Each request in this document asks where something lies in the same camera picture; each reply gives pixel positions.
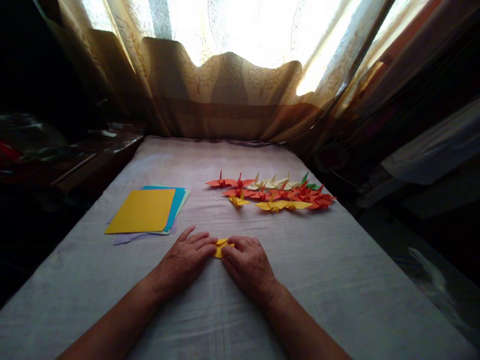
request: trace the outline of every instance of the purple paper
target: purple paper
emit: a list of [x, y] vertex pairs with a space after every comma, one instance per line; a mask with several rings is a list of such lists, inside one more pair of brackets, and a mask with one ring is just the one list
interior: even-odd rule
[[[177, 219], [173, 222], [173, 225], [170, 229], [170, 234], [175, 234], [177, 232]], [[120, 245], [131, 243], [137, 240], [156, 238], [159, 236], [166, 236], [166, 234], [155, 234], [150, 232], [131, 232], [131, 233], [121, 233], [117, 234], [113, 245]]]

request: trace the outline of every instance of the lace curtain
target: lace curtain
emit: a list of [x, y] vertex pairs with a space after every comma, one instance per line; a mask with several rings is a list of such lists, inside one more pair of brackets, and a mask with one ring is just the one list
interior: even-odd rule
[[312, 128], [335, 121], [322, 117], [332, 100], [342, 95], [348, 107], [426, 0], [39, 2], [117, 122], [145, 121], [166, 137], [305, 147]]

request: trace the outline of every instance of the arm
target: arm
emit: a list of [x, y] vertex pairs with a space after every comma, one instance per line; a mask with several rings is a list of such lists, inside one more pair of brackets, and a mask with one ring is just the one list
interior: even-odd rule
[[256, 238], [232, 236], [222, 252], [223, 265], [265, 313], [292, 359], [350, 359], [325, 330], [275, 278], [267, 255]]
[[123, 359], [157, 309], [190, 285], [216, 251], [216, 237], [187, 228], [162, 261], [58, 359]]

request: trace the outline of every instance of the white tablecloth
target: white tablecloth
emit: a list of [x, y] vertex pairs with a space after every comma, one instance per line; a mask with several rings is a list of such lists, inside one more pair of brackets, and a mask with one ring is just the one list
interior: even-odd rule
[[[94, 206], [0, 312], [2, 359], [52, 359], [162, 259], [177, 235], [113, 246], [106, 222], [130, 191], [185, 187], [178, 229], [257, 237], [277, 278], [354, 359], [474, 359], [473, 347], [336, 202], [327, 211], [235, 209], [205, 182], [301, 180], [285, 148], [148, 137]], [[132, 359], [285, 359], [261, 312], [218, 259], [156, 314]]]

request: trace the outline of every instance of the stack of paper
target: stack of paper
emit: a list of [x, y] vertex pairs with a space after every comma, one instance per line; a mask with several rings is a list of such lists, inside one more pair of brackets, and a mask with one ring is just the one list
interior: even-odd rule
[[144, 186], [134, 190], [108, 222], [105, 234], [118, 234], [114, 245], [175, 234], [176, 218], [189, 195], [184, 187]]

